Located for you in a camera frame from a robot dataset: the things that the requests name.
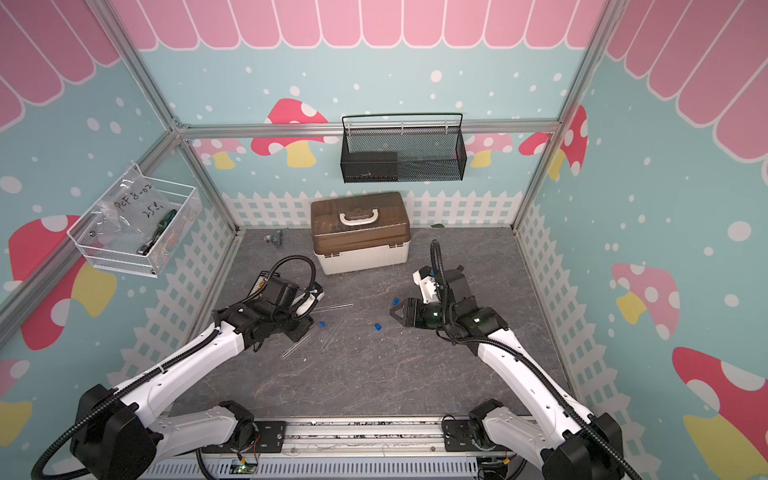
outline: white dot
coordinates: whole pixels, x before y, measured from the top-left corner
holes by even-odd
[[[0,178],[0,188],[10,194],[17,194],[22,191],[22,183],[16,177]]]
[[[645,299],[651,303],[656,302],[656,300],[659,299],[658,290],[656,290],[652,286],[649,286],[647,289],[645,289]]]
[[[739,305],[739,297],[733,295],[732,293],[729,293],[725,296],[725,304],[728,306],[738,306]]]
[[[733,222],[728,227],[728,237],[734,242],[743,242],[752,234],[752,227],[742,220]]]

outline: wall mural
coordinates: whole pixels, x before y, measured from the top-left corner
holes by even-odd
[[[766,21],[765,2],[631,0],[578,176],[551,171],[521,226],[577,391],[648,478],[768,477],[768,189],[745,165],[768,154]]]
[[[113,3],[181,122],[255,124],[284,98],[556,118],[604,0]]]

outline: red mushroom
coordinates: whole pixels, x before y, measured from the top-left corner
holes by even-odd
[[[235,168],[235,163],[227,152],[244,154],[246,152],[243,144],[236,138],[204,138],[196,139],[192,142],[192,147],[204,164],[210,165],[210,159],[214,159],[214,165],[219,170],[231,170]]]
[[[683,418],[704,461],[720,478],[768,472],[768,382],[693,349],[678,347],[672,364],[686,386],[718,415]]]
[[[317,110],[293,98],[283,98],[272,108],[266,124],[326,124],[328,121]],[[310,151],[309,140],[335,144],[337,137],[285,137],[254,138],[251,150],[263,156],[272,155],[284,147],[288,152],[288,166],[294,168],[312,167],[317,159]]]
[[[548,139],[547,134],[541,132],[526,138],[520,145],[520,153],[523,155],[533,155],[544,150]],[[552,165],[549,166],[549,177],[554,180],[560,180],[560,167],[567,158],[568,165],[571,167],[571,173],[576,177],[581,172],[584,164],[584,156],[587,154],[587,111],[579,105],[576,110],[576,116],[571,127],[565,132],[563,143],[554,155]]]
[[[506,154],[515,147],[512,143],[512,137],[508,134],[484,134],[472,135],[464,141],[467,148],[467,156],[471,157],[470,167],[485,168],[491,164],[491,151],[501,151]]]
[[[629,290],[627,295],[616,299],[624,319],[635,325],[647,310],[656,333],[662,340],[669,340],[680,320],[680,294],[672,275],[660,268],[629,263],[615,263],[612,272],[611,288],[618,284]]]

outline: plastic storage box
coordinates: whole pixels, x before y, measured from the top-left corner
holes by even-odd
[[[411,224],[397,192],[318,200],[312,242],[326,275],[404,263]]]

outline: mushroom decal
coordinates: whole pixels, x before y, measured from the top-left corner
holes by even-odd
[[[508,154],[514,148],[512,137],[508,134],[472,135],[464,142],[467,148],[467,156],[471,157],[470,167],[485,168],[491,164],[491,151],[503,151]]]
[[[669,340],[680,320],[680,294],[672,275],[660,268],[615,263],[611,288],[621,285],[629,293],[616,299],[624,319],[636,325],[646,310],[662,340]]]
[[[317,110],[293,98],[283,98],[272,108],[265,124],[327,124],[328,121]],[[337,137],[284,137],[254,138],[250,149],[256,154],[267,156],[281,151],[288,152],[288,166],[294,168],[312,167],[317,159],[310,151],[309,141],[335,144]]]
[[[26,280],[66,237],[67,228],[77,220],[74,215],[45,217],[16,230],[8,239],[14,279],[5,283],[5,289],[13,290]],[[58,339],[64,331],[72,299],[82,303],[90,316],[99,316],[117,288],[115,275],[96,270],[85,262],[85,258],[79,259],[22,324],[22,337],[27,347],[44,349]]]
[[[548,135],[541,132],[531,135],[520,145],[520,153],[533,155],[543,151],[547,138]],[[560,180],[560,167],[566,158],[574,177],[581,172],[584,156],[587,154],[587,141],[587,111],[579,105],[576,116],[571,122],[571,127],[565,132],[563,143],[560,144],[558,152],[554,155],[552,165],[549,166],[548,173],[552,180]]]
[[[214,138],[214,139],[196,139],[192,142],[192,147],[200,155],[204,164],[210,165],[210,159],[214,159],[214,166],[219,170],[231,170],[235,168],[235,163],[227,152],[244,154],[246,152],[243,144],[236,138]]]
[[[706,353],[678,347],[675,372],[717,413],[683,417],[688,434],[707,465],[723,480],[747,480],[768,473],[768,383]]]

